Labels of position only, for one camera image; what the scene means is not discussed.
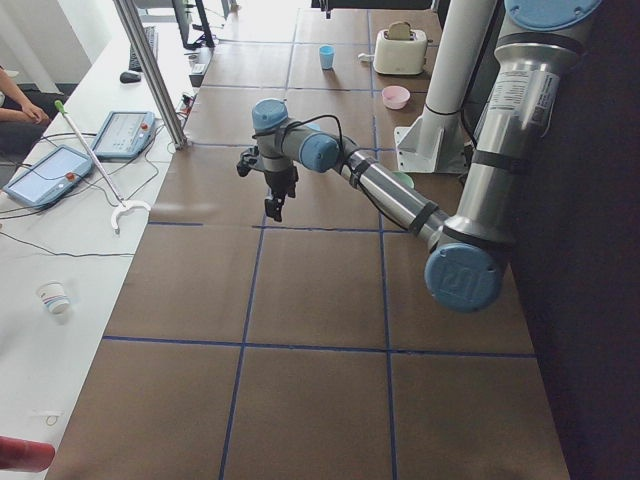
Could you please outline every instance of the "red cylinder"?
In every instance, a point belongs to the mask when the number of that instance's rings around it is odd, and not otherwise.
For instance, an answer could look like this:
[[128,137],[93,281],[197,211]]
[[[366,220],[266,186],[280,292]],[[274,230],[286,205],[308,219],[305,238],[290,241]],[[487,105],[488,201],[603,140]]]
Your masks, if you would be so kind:
[[49,443],[0,436],[0,470],[41,472],[49,468],[55,454]]

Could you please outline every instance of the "blue cap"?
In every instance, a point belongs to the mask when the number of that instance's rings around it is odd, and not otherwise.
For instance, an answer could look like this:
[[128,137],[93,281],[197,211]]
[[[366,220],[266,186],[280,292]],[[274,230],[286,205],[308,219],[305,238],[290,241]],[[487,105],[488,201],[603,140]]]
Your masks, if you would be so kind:
[[300,145],[300,162],[314,172],[326,172],[338,161],[338,142],[326,133],[314,133]]
[[504,6],[522,28],[552,32],[583,21],[601,3],[602,0],[505,0]]
[[502,269],[495,259],[466,243],[439,247],[427,260],[424,278],[434,298],[458,312],[489,306],[502,289]]
[[287,107],[282,100],[267,98],[256,103],[251,111],[253,128],[256,132],[271,130],[289,117]]

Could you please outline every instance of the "person's hand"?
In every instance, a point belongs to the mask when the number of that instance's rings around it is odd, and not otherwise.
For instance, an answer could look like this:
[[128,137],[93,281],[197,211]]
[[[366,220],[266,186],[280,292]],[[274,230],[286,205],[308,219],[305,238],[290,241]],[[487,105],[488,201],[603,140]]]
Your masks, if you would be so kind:
[[32,123],[38,125],[49,125],[51,123],[51,119],[45,111],[31,102],[24,104],[22,106],[22,111],[27,117],[29,117],[29,120],[31,120]]

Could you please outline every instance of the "white reacher grabber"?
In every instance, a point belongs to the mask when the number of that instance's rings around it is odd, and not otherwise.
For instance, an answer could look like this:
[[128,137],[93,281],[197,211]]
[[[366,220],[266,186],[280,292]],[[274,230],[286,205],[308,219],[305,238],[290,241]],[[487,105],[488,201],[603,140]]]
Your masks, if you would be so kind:
[[67,124],[69,124],[69,127],[71,127],[71,130],[73,130],[73,133],[76,134],[76,137],[78,137],[78,140],[80,140],[80,143],[82,143],[82,146],[84,147],[87,154],[93,161],[94,165],[100,171],[102,178],[105,179],[105,181],[109,185],[109,188],[111,188],[111,191],[116,196],[116,199],[118,200],[118,205],[116,206],[115,210],[111,214],[111,226],[113,227],[113,230],[116,232],[116,234],[120,234],[120,227],[118,226],[118,217],[121,214],[123,214],[128,210],[132,210],[134,208],[144,208],[147,212],[150,212],[151,207],[147,202],[143,202],[142,200],[126,200],[122,196],[122,194],[116,187],[115,183],[113,183],[113,180],[111,180],[111,177],[109,177],[109,174],[102,166],[102,163],[100,163],[100,160],[98,160],[98,157],[96,157],[96,154],[93,152],[93,150],[91,150],[91,147],[82,136],[82,133],[80,133],[80,130],[78,130],[78,127],[76,126],[75,122],[71,119],[67,111],[64,109],[64,105],[62,104],[62,102],[60,100],[56,100],[55,106],[60,112],[60,114],[64,117],[64,119],[67,121]]

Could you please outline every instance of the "computer mouse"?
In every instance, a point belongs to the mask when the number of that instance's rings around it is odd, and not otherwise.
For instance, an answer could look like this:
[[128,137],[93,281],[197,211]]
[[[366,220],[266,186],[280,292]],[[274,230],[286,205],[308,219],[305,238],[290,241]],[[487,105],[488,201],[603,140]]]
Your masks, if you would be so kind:
[[142,76],[138,72],[132,72],[131,70],[127,70],[120,74],[121,83],[135,83],[139,82],[141,78]]

